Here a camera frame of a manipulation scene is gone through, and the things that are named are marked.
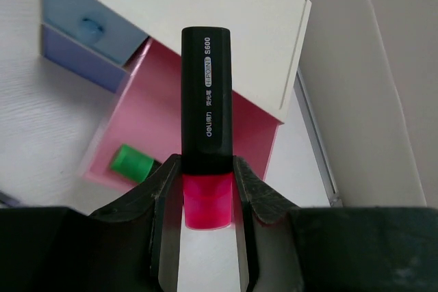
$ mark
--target drawer handle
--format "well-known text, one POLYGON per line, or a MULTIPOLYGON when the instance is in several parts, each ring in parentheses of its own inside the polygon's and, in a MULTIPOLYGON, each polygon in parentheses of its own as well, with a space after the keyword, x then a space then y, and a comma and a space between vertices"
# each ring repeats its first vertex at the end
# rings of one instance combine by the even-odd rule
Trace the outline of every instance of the drawer handle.
POLYGON ((104 33, 105 30, 102 25, 89 18, 83 18, 79 22, 77 39, 84 44, 95 44, 102 38, 104 33))

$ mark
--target deli logo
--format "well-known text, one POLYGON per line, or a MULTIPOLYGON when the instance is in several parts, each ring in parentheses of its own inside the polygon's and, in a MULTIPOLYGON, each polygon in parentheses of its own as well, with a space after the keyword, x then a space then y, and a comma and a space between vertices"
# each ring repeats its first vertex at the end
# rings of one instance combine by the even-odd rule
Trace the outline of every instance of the deli logo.
POLYGON ((211 87, 211 58, 204 58, 205 87, 211 87))

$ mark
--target marker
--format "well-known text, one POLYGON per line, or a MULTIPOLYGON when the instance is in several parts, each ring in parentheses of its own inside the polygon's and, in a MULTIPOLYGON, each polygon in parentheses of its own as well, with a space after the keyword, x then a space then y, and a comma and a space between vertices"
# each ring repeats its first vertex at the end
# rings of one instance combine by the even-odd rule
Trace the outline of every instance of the marker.
POLYGON ((185 224, 217 229, 231 223, 233 107, 230 31, 182 31, 181 136, 185 224))

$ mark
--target green cylinder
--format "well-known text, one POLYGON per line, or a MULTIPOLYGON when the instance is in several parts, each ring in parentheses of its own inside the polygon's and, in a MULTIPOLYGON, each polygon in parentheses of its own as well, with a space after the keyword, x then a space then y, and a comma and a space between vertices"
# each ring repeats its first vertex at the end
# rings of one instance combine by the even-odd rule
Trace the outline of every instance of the green cylinder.
POLYGON ((111 170, 136 183, 142 183, 151 171, 153 162, 151 157, 123 144, 114 156, 111 170))

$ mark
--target white table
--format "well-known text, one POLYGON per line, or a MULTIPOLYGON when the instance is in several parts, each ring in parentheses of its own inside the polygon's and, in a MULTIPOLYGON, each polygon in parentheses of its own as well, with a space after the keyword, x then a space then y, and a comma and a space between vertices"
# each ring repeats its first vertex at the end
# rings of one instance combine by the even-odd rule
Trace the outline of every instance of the white table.
MULTIPOLYGON (((0 190, 90 213, 120 195, 76 175, 113 94, 38 55, 38 11, 38 0, 0 0, 0 190)), ((300 206, 329 204, 295 94, 266 180, 300 206)), ((183 229, 181 242, 180 291, 238 291, 232 229, 183 229)))

